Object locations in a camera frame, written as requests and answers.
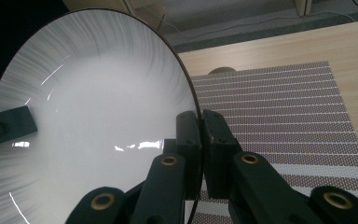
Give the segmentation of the beige wooden leg panel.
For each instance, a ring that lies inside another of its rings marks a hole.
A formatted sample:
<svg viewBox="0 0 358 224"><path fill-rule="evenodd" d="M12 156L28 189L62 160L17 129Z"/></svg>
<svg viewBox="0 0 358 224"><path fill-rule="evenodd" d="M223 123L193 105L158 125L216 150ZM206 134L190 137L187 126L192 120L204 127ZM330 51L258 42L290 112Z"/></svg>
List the beige wooden leg panel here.
<svg viewBox="0 0 358 224"><path fill-rule="evenodd" d="M163 0L124 0L130 13L147 22L156 30L162 24L166 11Z"/></svg>
<svg viewBox="0 0 358 224"><path fill-rule="evenodd" d="M308 16L311 12L312 0L294 0L299 16Z"/></svg>

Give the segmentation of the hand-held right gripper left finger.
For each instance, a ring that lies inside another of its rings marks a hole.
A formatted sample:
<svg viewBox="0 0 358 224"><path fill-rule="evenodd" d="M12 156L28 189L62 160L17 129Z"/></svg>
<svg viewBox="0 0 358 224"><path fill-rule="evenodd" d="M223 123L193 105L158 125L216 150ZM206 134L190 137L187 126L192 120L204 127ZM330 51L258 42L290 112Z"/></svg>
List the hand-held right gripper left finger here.
<svg viewBox="0 0 358 224"><path fill-rule="evenodd" d="M193 111L176 117L176 138L165 139L142 185L131 224L184 224L186 200L200 190L201 141Z"/></svg>

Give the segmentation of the striped grey woven placemat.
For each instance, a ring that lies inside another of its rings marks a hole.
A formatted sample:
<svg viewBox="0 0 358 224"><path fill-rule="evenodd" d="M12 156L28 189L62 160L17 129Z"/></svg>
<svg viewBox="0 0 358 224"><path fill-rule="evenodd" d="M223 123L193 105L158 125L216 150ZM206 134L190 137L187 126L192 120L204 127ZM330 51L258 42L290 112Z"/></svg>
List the striped grey woven placemat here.
<svg viewBox="0 0 358 224"><path fill-rule="evenodd" d="M358 137L327 62L197 76L200 107L224 116L245 151L262 155L296 191L358 197Z"/></svg>

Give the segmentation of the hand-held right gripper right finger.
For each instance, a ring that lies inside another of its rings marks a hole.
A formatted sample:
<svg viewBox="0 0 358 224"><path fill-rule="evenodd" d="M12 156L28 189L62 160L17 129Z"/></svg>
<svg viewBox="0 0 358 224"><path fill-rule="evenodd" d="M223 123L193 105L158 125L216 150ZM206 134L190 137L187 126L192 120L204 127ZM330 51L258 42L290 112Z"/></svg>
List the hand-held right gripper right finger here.
<svg viewBox="0 0 358 224"><path fill-rule="evenodd" d="M324 224L261 155L241 149L224 117L203 112L208 195L227 199L234 224Z"/></svg>

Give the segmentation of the white plate with dark rim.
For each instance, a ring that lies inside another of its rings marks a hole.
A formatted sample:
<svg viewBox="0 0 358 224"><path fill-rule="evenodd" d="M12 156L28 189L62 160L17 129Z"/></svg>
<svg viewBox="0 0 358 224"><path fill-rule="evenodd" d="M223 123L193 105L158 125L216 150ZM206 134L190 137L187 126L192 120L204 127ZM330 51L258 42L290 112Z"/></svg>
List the white plate with dark rim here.
<svg viewBox="0 0 358 224"><path fill-rule="evenodd" d="M20 106L37 130L0 144L0 224L64 224L90 191L131 189L177 116L199 108L171 46L107 9L66 14L26 41L0 80L0 112Z"/></svg>

